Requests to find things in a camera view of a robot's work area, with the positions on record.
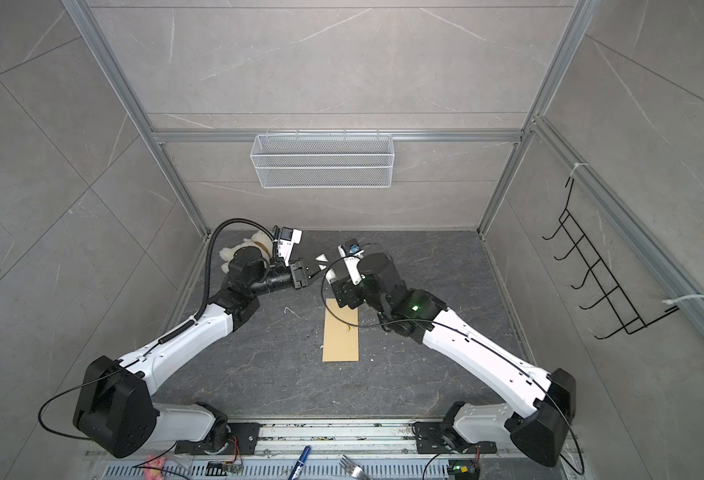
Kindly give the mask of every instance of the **black wire rack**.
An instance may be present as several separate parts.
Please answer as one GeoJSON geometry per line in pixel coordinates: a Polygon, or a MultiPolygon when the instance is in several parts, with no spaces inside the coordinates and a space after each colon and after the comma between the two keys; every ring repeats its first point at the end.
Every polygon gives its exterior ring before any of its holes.
{"type": "Polygon", "coordinates": [[[672,313],[677,312],[680,308],[677,306],[672,306],[664,310],[664,313],[661,316],[651,321],[645,320],[643,316],[640,315],[639,312],[637,312],[636,308],[634,307],[634,303],[632,303],[632,301],[629,299],[629,296],[624,291],[624,287],[622,287],[621,284],[618,283],[618,280],[616,279],[613,272],[610,270],[610,267],[608,266],[608,264],[605,263],[605,260],[602,258],[602,255],[600,255],[600,252],[596,248],[594,248],[594,244],[592,244],[587,234],[581,228],[581,225],[578,224],[578,221],[575,219],[570,210],[568,210],[568,206],[570,205],[570,195],[573,193],[573,178],[568,178],[568,181],[565,182],[565,188],[569,188],[568,199],[565,201],[565,208],[562,210],[562,214],[560,214],[560,216],[558,217],[558,223],[560,225],[557,227],[557,230],[555,230],[551,236],[542,236],[541,238],[543,238],[544,240],[552,240],[554,236],[557,235],[561,230],[564,231],[566,235],[568,235],[568,238],[570,239],[570,242],[573,244],[573,246],[570,248],[570,250],[568,250],[567,254],[562,257],[555,256],[554,259],[557,261],[565,260],[570,254],[576,251],[581,257],[581,259],[584,261],[584,264],[587,266],[587,273],[584,274],[584,279],[581,281],[580,285],[570,285],[570,287],[574,290],[579,290],[583,288],[584,285],[587,283],[589,275],[592,275],[594,281],[596,282],[597,286],[600,287],[600,291],[602,292],[602,296],[597,299],[594,303],[589,306],[579,306],[579,308],[582,310],[590,310],[595,308],[598,304],[600,304],[600,302],[605,300],[606,302],[608,302],[610,308],[613,310],[613,313],[616,315],[616,318],[621,324],[619,328],[617,328],[611,333],[608,333],[606,336],[595,335],[594,338],[598,340],[605,340],[620,331],[625,331],[627,334],[631,335],[653,325],[655,322],[671,315],[672,313]],[[568,220],[573,220],[573,225],[575,225],[575,234],[571,234],[571,232],[568,230],[568,227],[565,226],[565,222],[567,222],[568,220]],[[594,262],[590,262],[589,260],[587,260],[587,255],[584,254],[584,251],[581,249],[581,246],[579,246],[579,244],[583,245],[584,242],[588,243],[589,246],[591,246],[591,249],[594,251],[594,254],[596,255],[596,260],[594,262]],[[597,274],[594,272],[595,267],[600,264],[602,265],[602,267],[604,267],[608,275],[610,275],[610,278],[613,280],[613,283],[615,284],[615,286],[613,286],[613,288],[610,288],[609,290],[606,290],[606,285],[609,286],[610,284],[605,283],[604,281],[600,282],[600,279],[597,278],[597,274]],[[628,322],[624,321],[621,314],[618,312],[618,309],[616,308],[615,299],[610,298],[610,296],[614,293],[617,296],[623,296],[625,298],[626,303],[628,304],[632,312],[632,320],[629,320],[628,322]]]}

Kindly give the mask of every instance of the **cardboard strip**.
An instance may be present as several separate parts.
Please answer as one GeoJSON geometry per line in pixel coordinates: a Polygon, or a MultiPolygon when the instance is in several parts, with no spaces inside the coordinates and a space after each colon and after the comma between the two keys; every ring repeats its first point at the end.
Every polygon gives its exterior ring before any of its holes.
{"type": "Polygon", "coordinates": [[[323,334],[323,361],[324,362],[358,362],[359,343],[358,330],[353,326],[344,325],[330,312],[345,322],[359,325],[357,309],[351,310],[348,306],[339,308],[336,299],[327,299],[325,310],[325,333],[323,334]]]}

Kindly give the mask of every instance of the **marble floor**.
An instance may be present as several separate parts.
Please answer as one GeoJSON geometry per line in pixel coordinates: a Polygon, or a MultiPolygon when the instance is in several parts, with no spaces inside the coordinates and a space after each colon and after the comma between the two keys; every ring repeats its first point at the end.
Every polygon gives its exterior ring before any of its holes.
{"type": "MultiPolygon", "coordinates": [[[[222,232],[217,251],[244,236],[250,233],[222,232]]],[[[353,237],[381,244],[409,286],[435,294],[482,334],[524,355],[476,233],[307,231],[293,256],[328,252],[353,237]]],[[[212,291],[223,280],[221,263],[215,255],[212,291]]],[[[197,309],[200,294],[201,281],[185,315],[197,309]]],[[[500,400],[442,354],[378,328],[360,330],[358,362],[322,362],[324,313],[318,284],[261,296],[260,302],[241,329],[168,379],[155,401],[205,401],[229,416],[269,417],[442,416],[458,400],[500,400]]],[[[375,312],[361,307],[359,318],[374,322],[375,312]]]]}

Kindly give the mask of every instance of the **fork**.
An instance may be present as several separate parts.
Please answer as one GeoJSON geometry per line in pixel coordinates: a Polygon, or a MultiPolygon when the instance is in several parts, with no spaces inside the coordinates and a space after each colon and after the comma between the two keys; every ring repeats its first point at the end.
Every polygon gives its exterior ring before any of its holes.
{"type": "Polygon", "coordinates": [[[347,471],[348,474],[352,475],[352,478],[357,478],[357,480],[373,480],[371,477],[366,475],[365,472],[363,472],[362,468],[360,468],[355,462],[349,460],[349,457],[345,455],[341,456],[341,466],[347,471]]]}

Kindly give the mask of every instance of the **wall-mounted basket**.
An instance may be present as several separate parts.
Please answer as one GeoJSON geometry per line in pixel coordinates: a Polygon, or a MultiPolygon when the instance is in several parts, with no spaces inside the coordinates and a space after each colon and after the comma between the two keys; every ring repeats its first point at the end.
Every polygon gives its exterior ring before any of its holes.
{"type": "Polygon", "coordinates": [[[262,134],[251,160],[264,188],[389,187],[395,146],[387,134],[262,134]]]}

